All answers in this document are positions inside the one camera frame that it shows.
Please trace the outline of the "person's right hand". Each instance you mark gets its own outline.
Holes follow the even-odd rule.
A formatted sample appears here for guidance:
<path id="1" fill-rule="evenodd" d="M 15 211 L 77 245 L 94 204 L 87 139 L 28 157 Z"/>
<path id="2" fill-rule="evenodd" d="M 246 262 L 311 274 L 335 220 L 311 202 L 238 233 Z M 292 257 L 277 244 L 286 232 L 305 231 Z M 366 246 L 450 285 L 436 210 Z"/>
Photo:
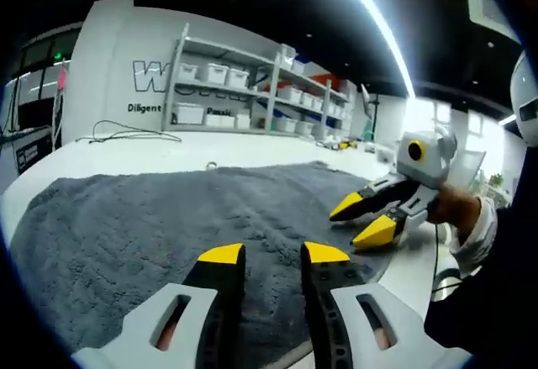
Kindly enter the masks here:
<path id="1" fill-rule="evenodd" d="M 478 197 L 465 193 L 450 184 L 440 188 L 428 221 L 432 224 L 449 224 L 456 229 L 456 237 L 464 243 L 473 231 L 481 213 Z"/>

